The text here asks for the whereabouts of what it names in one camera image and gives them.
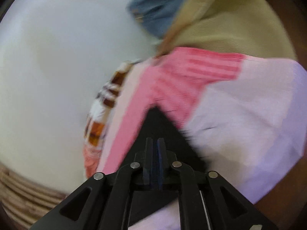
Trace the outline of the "wooden slatted headboard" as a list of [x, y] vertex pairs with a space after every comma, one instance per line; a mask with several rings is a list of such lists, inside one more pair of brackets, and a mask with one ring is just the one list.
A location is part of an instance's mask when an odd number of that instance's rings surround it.
[[17, 226], [30, 227], [67, 195], [36, 184], [1, 165], [1, 204]]

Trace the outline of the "blue plaid cloth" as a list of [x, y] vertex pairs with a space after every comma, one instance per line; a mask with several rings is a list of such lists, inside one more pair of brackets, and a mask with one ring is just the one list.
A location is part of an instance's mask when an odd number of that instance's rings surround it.
[[185, 0], [131, 0], [128, 10], [154, 37], [163, 38]]

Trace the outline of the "pink checkered bed sheet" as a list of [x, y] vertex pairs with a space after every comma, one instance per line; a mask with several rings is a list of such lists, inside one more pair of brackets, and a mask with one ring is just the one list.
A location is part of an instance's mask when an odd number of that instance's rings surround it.
[[98, 171], [118, 170], [150, 107], [287, 229], [306, 205], [306, 70], [296, 61], [179, 47], [124, 79]]

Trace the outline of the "black pants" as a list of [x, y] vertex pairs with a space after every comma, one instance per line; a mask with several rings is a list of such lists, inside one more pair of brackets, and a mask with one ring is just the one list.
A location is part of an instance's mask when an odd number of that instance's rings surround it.
[[204, 227], [197, 174], [207, 166], [159, 108], [151, 108], [113, 184], [121, 229], [136, 226], [175, 200], [181, 229]]

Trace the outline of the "orange plaid pillow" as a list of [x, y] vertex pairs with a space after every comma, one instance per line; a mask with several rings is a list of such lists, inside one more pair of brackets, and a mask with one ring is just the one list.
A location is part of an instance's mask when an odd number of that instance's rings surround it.
[[122, 84], [131, 68], [138, 63], [140, 63], [140, 60], [121, 63], [111, 79], [102, 86], [89, 110], [84, 130], [83, 147], [84, 170], [87, 179], [96, 172], [108, 121], [120, 94]]

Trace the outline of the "beige blanket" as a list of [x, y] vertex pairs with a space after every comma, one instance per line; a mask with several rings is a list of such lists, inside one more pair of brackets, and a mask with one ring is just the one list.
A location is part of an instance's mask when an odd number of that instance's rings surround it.
[[290, 37], [266, 0], [185, 0], [158, 47], [297, 60]]

